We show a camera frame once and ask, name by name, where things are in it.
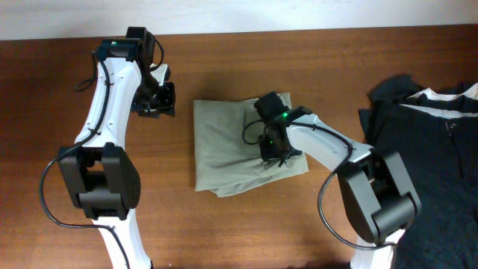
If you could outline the khaki shorts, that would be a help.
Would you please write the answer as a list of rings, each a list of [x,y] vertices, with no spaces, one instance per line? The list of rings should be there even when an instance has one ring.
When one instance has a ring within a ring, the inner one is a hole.
[[[280,179],[308,172],[304,154],[264,161],[260,147],[247,142],[259,139],[264,125],[253,105],[257,101],[193,102],[196,191],[230,197]]]

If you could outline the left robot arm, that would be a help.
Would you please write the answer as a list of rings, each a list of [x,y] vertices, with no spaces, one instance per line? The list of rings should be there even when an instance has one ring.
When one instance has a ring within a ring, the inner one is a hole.
[[[153,62],[160,47],[144,27],[102,41],[92,55],[96,90],[87,119],[74,145],[55,158],[72,204],[100,231],[114,268],[153,266],[137,225],[140,176],[125,152],[125,134],[132,113],[175,114],[170,68]]]

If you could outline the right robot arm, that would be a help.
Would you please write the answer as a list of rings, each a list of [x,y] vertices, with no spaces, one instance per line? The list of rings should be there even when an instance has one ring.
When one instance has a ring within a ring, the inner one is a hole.
[[[394,268],[398,242],[422,211],[400,154],[350,139],[310,109],[289,108],[275,92],[260,97],[254,108],[264,124],[257,144],[265,161],[285,164],[305,153],[329,170],[317,195],[317,211],[329,232],[355,250],[349,268]],[[326,219],[323,198],[333,179],[338,180],[356,242],[340,236]]]

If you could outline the dark shirt with white collar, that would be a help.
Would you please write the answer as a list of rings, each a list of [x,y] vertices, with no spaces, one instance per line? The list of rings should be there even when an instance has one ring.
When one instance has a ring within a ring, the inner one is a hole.
[[[477,267],[477,84],[436,93],[410,75],[373,88],[359,118],[366,141],[397,151],[422,204],[396,268]]]

